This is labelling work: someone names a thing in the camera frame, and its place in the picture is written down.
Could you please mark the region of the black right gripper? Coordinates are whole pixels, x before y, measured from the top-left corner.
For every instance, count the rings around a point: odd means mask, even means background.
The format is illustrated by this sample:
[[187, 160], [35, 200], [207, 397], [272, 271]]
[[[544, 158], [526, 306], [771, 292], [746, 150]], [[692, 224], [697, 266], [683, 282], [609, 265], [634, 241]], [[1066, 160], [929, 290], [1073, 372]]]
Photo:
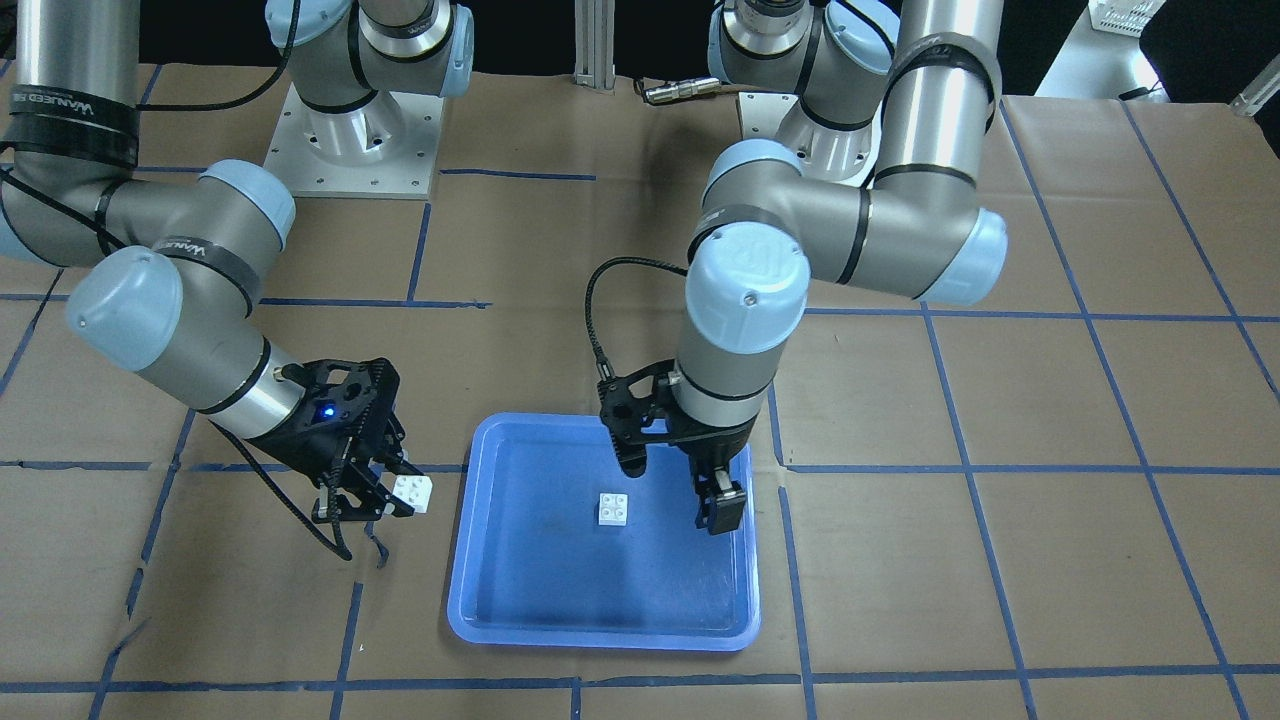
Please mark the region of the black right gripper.
[[[425, 475], [404, 457], [404, 428], [394, 414], [401, 375], [390, 360], [291, 363], [276, 374], [300, 386], [303, 395], [279, 427], [250, 439], [255, 448], [312, 480], [321, 480], [340, 460], [343, 488], [370, 487], [383, 477]], [[413, 503], [384, 489], [355, 496], [323, 489], [311, 520], [378, 521], [416, 512]]]

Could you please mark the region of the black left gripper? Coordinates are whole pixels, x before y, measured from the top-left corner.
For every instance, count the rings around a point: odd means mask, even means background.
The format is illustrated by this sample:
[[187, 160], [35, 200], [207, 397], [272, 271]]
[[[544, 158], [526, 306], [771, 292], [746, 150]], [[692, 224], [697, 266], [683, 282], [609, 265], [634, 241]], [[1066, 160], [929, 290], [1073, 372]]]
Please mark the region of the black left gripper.
[[748, 443], [755, 419], [699, 421], [677, 402], [675, 361], [653, 363], [617, 375], [607, 360], [596, 363], [600, 420], [608, 429], [621, 471], [628, 478], [646, 471], [649, 445], [671, 445], [690, 459], [698, 496], [695, 528], [721, 536], [740, 528], [746, 507], [744, 489], [730, 462]]

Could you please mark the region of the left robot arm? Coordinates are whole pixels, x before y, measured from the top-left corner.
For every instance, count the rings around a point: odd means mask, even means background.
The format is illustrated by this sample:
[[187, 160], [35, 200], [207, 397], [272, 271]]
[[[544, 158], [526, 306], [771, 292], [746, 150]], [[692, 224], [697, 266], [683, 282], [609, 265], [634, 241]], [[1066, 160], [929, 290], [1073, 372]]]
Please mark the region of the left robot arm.
[[731, 461], [803, 318], [814, 281], [973, 305], [1005, 264], [1005, 220], [977, 201], [1001, 95], [1000, 1], [724, 1], [707, 63], [731, 85], [791, 94], [772, 138], [710, 169], [684, 270], [672, 359], [628, 375], [594, 329], [600, 418], [627, 477], [650, 445], [687, 455], [695, 523], [736, 530]]

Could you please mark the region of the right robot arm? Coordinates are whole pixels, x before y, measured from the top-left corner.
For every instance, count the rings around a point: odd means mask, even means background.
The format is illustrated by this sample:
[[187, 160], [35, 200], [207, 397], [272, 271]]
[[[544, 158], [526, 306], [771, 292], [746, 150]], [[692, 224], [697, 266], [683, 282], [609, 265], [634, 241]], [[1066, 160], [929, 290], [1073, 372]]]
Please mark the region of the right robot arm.
[[70, 329], [242, 454], [307, 477], [316, 521], [424, 512], [430, 483], [402, 450], [392, 364], [300, 363], [250, 322], [294, 222], [291, 191], [237, 159], [191, 186], [136, 177], [140, 4], [23, 1], [15, 22], [3, 255], [84, 268]]

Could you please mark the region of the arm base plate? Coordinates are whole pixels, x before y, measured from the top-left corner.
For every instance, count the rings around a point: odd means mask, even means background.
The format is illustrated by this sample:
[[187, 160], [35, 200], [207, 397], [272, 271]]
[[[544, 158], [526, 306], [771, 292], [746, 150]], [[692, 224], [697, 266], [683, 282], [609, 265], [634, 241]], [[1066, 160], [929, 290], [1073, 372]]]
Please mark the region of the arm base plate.
[[744, 138], [772, 138], [788, 147], [803, 174], [819, 181], [861, 186], [874, 174], [882, 122], [876, 111], [860, 129], [817, 124], [791, 94], [741, 92], [739, 119]]
[[398, 92], [328, 114], [289, 88], [262, 165], [297, 199], [426, 201], [444, 115], [444, 99]]

